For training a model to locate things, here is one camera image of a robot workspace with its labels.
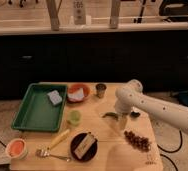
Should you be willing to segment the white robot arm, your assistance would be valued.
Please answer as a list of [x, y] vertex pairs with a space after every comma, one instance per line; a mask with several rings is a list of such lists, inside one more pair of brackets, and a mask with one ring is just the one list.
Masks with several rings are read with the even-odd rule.
[[188, 135], [188, 107], [145, 95], [142, 83], [136, 79], [120, 85], [115, 95], [119, 112], [126, 113], [130, 107], [136, 107]]

